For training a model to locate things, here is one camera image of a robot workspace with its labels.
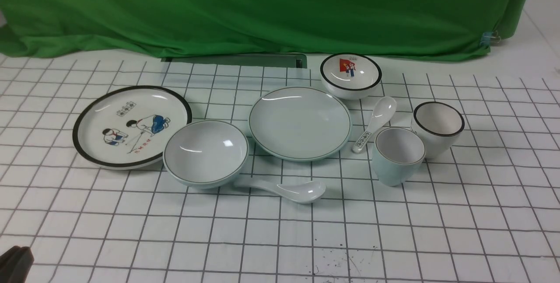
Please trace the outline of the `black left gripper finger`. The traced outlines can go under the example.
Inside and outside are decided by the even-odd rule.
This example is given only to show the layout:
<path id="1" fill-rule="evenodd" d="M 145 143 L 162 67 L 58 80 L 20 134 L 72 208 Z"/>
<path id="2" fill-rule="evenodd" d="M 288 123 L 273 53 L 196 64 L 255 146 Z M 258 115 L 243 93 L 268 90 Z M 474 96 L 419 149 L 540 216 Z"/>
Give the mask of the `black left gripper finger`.
<path id="1" fill-rule="evenodd" d="M 0 282 L 24 283 L 33 263 L 30 247 L 11 247 L 0 257 Z"/>

